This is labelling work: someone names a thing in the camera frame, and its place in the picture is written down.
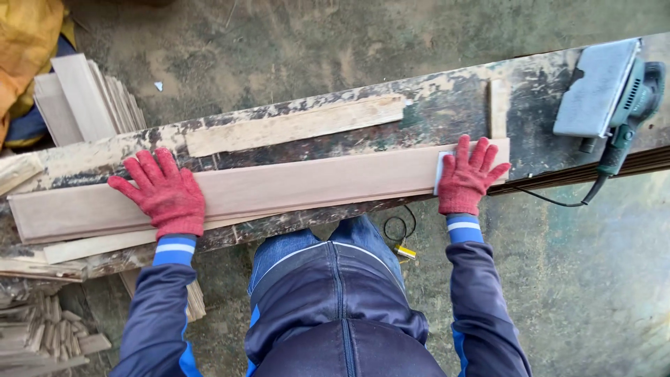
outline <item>yellow tarp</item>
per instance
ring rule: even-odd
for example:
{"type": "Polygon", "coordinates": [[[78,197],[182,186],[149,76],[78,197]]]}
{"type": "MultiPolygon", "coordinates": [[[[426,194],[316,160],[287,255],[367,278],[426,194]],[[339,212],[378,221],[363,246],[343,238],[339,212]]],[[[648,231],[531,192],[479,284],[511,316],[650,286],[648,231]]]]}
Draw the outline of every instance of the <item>yellow tarp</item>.
{"type": "Polygon", "coordinates": [[[65,9],[61,0],[0,0],[0,148],[11,113],[25,113],[31,96],[13,108],[33,77],[51,69],[65,9]]]}

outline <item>worn wooden workbench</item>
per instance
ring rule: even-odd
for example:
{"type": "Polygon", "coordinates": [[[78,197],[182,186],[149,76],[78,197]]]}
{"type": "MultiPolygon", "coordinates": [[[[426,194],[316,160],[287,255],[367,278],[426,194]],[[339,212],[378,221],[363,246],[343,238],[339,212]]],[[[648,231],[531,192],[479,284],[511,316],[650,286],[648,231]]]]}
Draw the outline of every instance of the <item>worn wooden workbench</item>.
{"type": "MultiPolygon", "coordinates": [[[[660,60],[670,64],[670,33],[647,36],[643,41],[645,44],[643,56],[647,60],[660,60]]],[[[38,152],[46,167],[44,174],[27,181],[16,191],[41,191],[102,183],[111,174],[125,174],[121,166],[124,158],[132,156],[139,150],[160,146],[173,150],[180,166],[187,166],[194,172],[200,172],[451,144],[455,143],[463,133],[478,138],[488,134],[486,86],[490,79],[495,78],[504,79],[510,88],[507,135],[511,138],[513,164],[510,171],[511,180],[525,178],[529,174],[538,175],[572,168],[594,162],[600,156],[599,150],[593,154],[579,152],[579,139],[558,137],[551,132],[561,96],[569,85],[580,52],[581,48],[574,48],[471,66],[212,115],[127,133],[95,143],[44,150],[38,152]],[[324,104],[343,103],[388,93],[399,93],[412,101],[412,105],[405,108],[402,121],[255,150],[219,153],[203,158],[190,157],[184,141],[186,133],[203,127],[273,117],[315,109],[324,104]]],[[[646,128],[639,133],[633,152],[670,145],[669,119],[670,101],[666,97],[659,113],[647,122],[646,128]]],[[[424,195],[285,213],[207,231],[198,242],[198,249],[213,250],[241,244],[428,198],[430,196],[424,195]]],[[[5,260],[7,258],[38,260],[42,247],[21,245],[6,201],[0,203],[0,209],[0,225],[3,230],[0,233],[0,257],[5,260]]],[[[81,281],[145,266],[150,264],[154,248],[154,244],[147,244],[63,265],[46,266],[35,271],[35,276],[49,278],[49,282],[0,278],[0,295],[23,293],[40,284],[81,281]]]]}

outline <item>red glove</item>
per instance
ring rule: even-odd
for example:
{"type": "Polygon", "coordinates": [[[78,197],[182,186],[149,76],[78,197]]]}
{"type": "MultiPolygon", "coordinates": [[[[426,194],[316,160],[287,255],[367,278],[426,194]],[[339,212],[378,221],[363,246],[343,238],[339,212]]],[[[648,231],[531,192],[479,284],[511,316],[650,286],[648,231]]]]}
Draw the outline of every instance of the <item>red glove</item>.
{"type": "Polygon", "coordinates": [[[456,157],[447,154],[442,160],[444,169],[438,183],[439,212],[442,215],[448,213],[479,215],[479,209],[477,209],[479,200],[486,194],[486,190],[493,182],[511,166],[510,163],[505,162],[491,170],[498,147],[488,145],[487,138],[479,139],[468,161],[469,149],[470,136],[463,135],[458,140],[456,157]]]}
{"type": "Polygon", "coordinates": [[[193,173],[187,168],[180,171],[168,149],[158,148],[155,153],[162,171],[148,150],[139,151],[137,160],[123,160],[139,189],[120,176],[109,177],[107,184],[151,217],[151,226],[158,228],[156,240],[175,233],[201,236],[205,199],[193,173]]]}

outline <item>dark blue track jacket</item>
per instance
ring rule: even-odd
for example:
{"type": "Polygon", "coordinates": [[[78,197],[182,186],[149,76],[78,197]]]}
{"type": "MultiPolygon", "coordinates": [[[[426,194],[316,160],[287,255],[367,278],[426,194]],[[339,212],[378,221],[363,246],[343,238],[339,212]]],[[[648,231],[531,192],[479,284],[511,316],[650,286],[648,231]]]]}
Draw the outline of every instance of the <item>dark blue track jacket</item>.
{"type": "MultiPolygon", "coordinates": [[[[530,376],[476,217],[449,215],[447,224],[459,377],[530,376]]],[[[195,243],[191,235],[159,240],[153,266],[137,280],[110,377],[201,376],[183,338],[195,243]]],[[[327,241],[282,259],[255,287],[251,310],[248,377],[445,376],[425,348],[423,313],[409,307],[384,263],[356,245],[327,241]]]]}

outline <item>concrete floor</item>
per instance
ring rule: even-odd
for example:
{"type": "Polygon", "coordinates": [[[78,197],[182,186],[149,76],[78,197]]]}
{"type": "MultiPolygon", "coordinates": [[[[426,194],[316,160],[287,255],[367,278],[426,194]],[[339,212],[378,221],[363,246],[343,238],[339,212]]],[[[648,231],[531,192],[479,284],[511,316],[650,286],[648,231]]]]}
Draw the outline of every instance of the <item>concrete floor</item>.
{"type": "MultiPolygon", "coordinates": [[[[138,95],[150,125],[670,30],[666,0],[238,0],[228,22],[233,3],[82,2],[73,11],[90,31],[78,30],[80,49],[138,95]]],[[[613,180],[580,209],[522,194],[482,202],[485,239],[536,376],[668,375],[669,177],[613,180]]],[[[544,192],[567,200],[585,190],[544,192]]],[[[409,299],[429,319],[428,349],[455,376],[444,218],[435,200],[410,207],[418,224],[407,244],[419,259],[402,264],[409,299]]],[[[381,224],[395,214],[407,218],[403,208],[371,216],[381,224]]],[[[255,246],[195,257],[208,314],[186,337],[205,376],[245,371],[255,246]]],[[[63,301],[118,347],[129,299],[117,276],[70,285],[63,301]]],[[[75,374],[99,376],[117,361],[113,349],[75,374]]]]}

